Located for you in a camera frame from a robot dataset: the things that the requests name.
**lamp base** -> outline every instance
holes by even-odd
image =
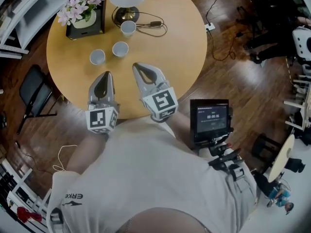
[[[116,12],[115,20],[122,24],[125,21],[137,22],[139,18],[139,10],[136,7],[120,8]]]

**black pants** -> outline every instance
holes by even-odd
[[[250,40],[246,45],[248,48],[257,48],[265,44],[273,43],[277,43],[277,45],[269,47],[258,54],[260,60],[267,60],[280,56],[293,56],[296,54],[292,30],[267,32]]]
[[[269,183],[268,179],[263,174],[260,174],[257,171],[253,172],[253,176],[257,183],[257,186],[267,197],[270,195],[273,188],[277,186],[276,181]]]

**wall outlet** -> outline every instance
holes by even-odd
[[[213,29],[215,29],[215,26],[213,23],[211,23],[210,26],[209,24],[205,24],[205,29],[206,29],[206,32],[207,30],[212,31]]]

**cup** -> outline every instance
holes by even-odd
[[[101,49],[96,49],[89,56],[89,60],[93,65],[100,65],[106,60],[105,52]]]
[[[128,52],[128,45],[124,41],[119,41],[113,45],[112,52],[117,57],[124,57]]]
[[[136,30],[136,23],[133,21],[125,21],[121,24],[121,31],[125,37],[130,37]]]

